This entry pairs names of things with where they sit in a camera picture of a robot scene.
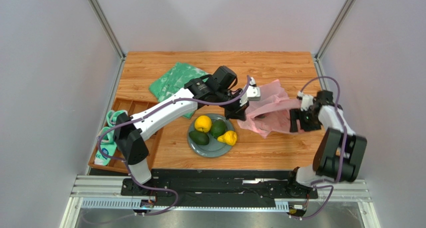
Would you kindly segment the yellow fake fruit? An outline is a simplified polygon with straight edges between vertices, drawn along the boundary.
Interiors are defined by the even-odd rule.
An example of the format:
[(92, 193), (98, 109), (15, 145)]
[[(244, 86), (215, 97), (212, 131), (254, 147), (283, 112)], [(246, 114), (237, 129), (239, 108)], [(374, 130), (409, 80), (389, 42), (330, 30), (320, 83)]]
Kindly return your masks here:
[(235, 131), (229, 130), (226, 131), (223, 135), (219, 136), (217, 141), (229, 146), (234, 146), (238, 141), (238, 135)]

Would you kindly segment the dark green avocado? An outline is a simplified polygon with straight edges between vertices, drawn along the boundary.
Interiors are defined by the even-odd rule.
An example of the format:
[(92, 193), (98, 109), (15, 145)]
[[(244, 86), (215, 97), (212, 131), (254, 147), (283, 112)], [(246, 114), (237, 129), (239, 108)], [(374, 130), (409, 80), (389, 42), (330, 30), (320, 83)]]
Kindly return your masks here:
[(197, 145), (206, 146), (210, 143), (209, 136), (201, 131), (193, 130), (188, 133), (190, 139)]

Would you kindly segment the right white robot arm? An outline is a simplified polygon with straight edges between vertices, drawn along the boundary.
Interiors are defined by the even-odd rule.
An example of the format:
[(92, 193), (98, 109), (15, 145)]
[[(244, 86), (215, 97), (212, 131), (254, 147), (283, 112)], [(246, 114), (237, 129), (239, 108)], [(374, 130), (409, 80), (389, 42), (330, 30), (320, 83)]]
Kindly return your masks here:
[(324, 137), (311, 165), (296, 167), (288, 177), (288, 196), (307, 196), (323, 182), (353, 182), (357, 179), (367, 139), (356, 134), (346, 120), (333, 92), (321, 90), (316, 96), (298, 92), (300, 108), (290, 110), (290, 132), (311, 132), (324, 128)]

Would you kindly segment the green lime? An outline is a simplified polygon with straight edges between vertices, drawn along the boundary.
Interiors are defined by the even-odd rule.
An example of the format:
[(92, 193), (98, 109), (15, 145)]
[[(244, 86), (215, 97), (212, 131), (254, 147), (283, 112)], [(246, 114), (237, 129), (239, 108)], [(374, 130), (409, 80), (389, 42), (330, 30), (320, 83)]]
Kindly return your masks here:
[(217, 139), (218, 137), (222, 136), (226, 131), (227, 124), (223, 120), (218, 119), (212, 123), (209, 133), (212, 135), (212, 137)]

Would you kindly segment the pink plastic bag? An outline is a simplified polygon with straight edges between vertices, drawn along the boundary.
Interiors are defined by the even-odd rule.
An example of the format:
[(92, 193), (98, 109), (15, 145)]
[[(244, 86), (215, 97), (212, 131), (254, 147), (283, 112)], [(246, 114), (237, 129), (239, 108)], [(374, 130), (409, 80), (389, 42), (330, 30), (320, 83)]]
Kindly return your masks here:
[(271, 132), (291, 134), (291, 109), (299, 109), (301, 102), (290, 98), (278, 79), (260, 86), (261, 98), (251, 101), (245, 110), (246, 120), (238, 120), (241, 129), (259, 134), (264, 139)]

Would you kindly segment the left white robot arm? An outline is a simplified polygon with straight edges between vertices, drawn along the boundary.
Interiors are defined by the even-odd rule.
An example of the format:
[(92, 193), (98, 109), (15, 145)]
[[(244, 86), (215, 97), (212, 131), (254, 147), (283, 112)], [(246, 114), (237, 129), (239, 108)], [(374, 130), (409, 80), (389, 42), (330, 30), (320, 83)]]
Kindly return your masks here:
[(140, 184), (152, 177), (146, 140), (177, 118), (199, 110), (203, 106), (219, 106), (225, 118), (244, 121), (250, 101), (261, 97), (254, 78), (248, 76), (243, 89), (232, 92), (237, 75), (228, 67), (220, 66), (213, 74), (193, 78), (175, 94), (152, 108), (127, 115), (120, 114), (113, 130), (113, 140), (124, 157), (126, 168)]

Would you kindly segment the yellow lemon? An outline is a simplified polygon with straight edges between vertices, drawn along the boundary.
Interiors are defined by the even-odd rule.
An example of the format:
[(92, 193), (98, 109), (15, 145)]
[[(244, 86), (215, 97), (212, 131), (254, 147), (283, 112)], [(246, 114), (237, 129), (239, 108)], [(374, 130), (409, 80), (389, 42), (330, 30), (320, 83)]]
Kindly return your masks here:
[(194, 122), (194, 128), (196, 131), (202, 133), (208, 133), (212, 128), (213, 122), (210, 117), (206, 115), (199, 116)]

